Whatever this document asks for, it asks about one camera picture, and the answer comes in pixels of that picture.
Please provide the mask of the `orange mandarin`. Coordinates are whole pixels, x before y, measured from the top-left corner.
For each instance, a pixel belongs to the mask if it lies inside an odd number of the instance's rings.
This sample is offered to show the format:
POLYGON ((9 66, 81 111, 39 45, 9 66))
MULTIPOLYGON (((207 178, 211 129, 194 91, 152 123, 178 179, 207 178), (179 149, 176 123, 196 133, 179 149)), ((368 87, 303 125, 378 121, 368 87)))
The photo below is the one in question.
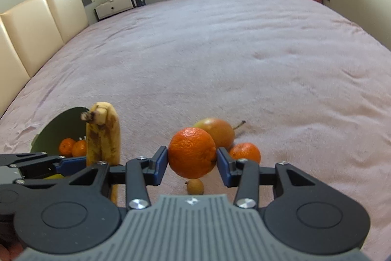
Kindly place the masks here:
POLYGON ((72 156, 74 158, 84 157, 87 154, 86 140, 77 141, 72 147, 72 156))
POLYGON ((72 157, 75 143, 76 141, 72 138, 63 139, 58 147, 59 155, 65 156, 66 158, 72 157))
POLYGON ((168 163, 183 178, 202 178, 214 169, 216 161, 215 142, 201 128, 188 127, 178 131, 168 146, 168 163))
POLYGON ((236 144, 230 149, 229 151, 230 157, 235 160, 239 160, 241 158, 252 160, 254 162, 257 162, 257 164, 261 163, 261 151, 258 149, 257 146, 250 142, 243 142, 236 144))

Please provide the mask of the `spotted yellow banana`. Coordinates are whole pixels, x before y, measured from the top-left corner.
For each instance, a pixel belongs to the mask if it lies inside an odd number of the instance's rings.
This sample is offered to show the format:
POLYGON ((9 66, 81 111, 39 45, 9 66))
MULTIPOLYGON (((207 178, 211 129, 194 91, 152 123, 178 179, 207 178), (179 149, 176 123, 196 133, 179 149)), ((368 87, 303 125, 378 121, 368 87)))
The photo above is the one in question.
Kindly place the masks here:
POLYGON ((86 164, 104 161, 118 166, 121 161, 121 127, 118 113, 108 102, 97 102, 81 114, 86 123, 86 164))

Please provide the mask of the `small brown longan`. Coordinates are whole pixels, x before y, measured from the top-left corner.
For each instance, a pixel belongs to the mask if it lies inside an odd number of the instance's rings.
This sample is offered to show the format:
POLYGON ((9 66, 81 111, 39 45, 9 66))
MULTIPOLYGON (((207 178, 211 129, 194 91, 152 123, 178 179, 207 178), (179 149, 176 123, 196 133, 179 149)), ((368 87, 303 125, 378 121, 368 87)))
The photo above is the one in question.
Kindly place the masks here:
POLYGON ((188 195, 203 195, 204 184, 201 180, 188 180, 186 183, 186 191, 188 195))

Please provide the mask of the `red-green pear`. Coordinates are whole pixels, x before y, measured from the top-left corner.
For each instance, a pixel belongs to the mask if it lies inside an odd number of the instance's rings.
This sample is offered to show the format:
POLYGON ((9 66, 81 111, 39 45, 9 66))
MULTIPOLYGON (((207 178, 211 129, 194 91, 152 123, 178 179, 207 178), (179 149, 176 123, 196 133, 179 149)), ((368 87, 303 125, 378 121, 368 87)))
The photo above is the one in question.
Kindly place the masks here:
POLYGON ((208 117, 195 123, 194 127, 206 131, 213 138, 216 148, 224 147, 229 150, 235 139, 235 131, 245 123, 246 121, 241 121, 238 125, 231 126, 223 119, 208 117))

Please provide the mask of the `yellow-green pear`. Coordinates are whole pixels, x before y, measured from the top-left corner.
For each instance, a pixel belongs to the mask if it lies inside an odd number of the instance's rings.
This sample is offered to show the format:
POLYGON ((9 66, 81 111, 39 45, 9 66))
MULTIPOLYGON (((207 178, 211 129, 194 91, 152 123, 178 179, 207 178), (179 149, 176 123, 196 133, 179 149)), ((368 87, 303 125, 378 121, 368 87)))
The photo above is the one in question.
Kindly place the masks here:
POLYGON ((63 179, 63 178, 64 178, 64 176, 62 174, 57 173, 52 176, 45 177, 44 179, 45 180, 58 180, 58 179, 63 179))

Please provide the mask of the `green colander bowl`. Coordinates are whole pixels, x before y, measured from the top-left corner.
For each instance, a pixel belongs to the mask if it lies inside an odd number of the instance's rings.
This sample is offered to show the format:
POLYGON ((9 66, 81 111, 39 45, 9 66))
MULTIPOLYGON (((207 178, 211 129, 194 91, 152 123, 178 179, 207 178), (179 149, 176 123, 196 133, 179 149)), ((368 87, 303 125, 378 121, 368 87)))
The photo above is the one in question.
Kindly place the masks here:
POLYGON ((73 107, 52 119, 31 142, 31 152, 45 152, 59 155, 59 145, 65 138, 79 140, 86 135, 86 123, 81 114, 86 107, 73 107))

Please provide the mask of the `cream padded headboard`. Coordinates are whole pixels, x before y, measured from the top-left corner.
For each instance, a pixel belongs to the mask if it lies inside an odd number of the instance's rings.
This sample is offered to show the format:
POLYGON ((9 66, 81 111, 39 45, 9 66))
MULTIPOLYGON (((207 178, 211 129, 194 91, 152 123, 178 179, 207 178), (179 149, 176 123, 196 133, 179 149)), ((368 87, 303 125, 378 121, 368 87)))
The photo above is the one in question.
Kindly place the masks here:
POLYGON ((39 69, 88 26, 82 0, 26 0, 1 14, 1 114, 39 69))

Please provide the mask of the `pink bed blanket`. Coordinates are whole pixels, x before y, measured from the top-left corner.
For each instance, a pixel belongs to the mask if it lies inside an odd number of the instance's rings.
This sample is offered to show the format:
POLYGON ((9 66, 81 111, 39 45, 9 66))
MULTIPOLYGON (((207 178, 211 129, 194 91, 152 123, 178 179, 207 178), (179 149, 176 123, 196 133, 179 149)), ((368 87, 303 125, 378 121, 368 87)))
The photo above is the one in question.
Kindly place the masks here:
POLYGON ((206 117, 238 126, 262 163, 286 161, 362 204, 363 247, 390 255, 390 51, 311 0, 173 0, 86 28, 1 118, 1 152, 54 117, 107 101, 121 157, 151 156, 206 117))

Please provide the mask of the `white bedside table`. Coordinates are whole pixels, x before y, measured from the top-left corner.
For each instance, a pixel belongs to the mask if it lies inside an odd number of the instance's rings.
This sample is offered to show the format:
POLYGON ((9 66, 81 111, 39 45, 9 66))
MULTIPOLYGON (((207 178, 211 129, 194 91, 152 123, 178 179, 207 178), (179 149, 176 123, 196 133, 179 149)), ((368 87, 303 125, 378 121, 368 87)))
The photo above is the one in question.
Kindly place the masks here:
POLYGON ((145 0, 107 0, 95 8, 98 21, 107 19, 121 12, 125 12, 146 5, 145 0))

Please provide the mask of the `wall switch panel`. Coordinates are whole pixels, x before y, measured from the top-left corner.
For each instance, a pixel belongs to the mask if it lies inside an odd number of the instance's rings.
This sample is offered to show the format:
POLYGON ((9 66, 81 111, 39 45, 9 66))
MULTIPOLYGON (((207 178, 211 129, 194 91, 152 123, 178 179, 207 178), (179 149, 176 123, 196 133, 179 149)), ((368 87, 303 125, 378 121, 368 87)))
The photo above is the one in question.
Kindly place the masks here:
POLYGON ((82 0, 82 3, 83 3, 84 7, 86 7, 88 5, 91 5, 94 2, 95 2, 95 0, 82 0))

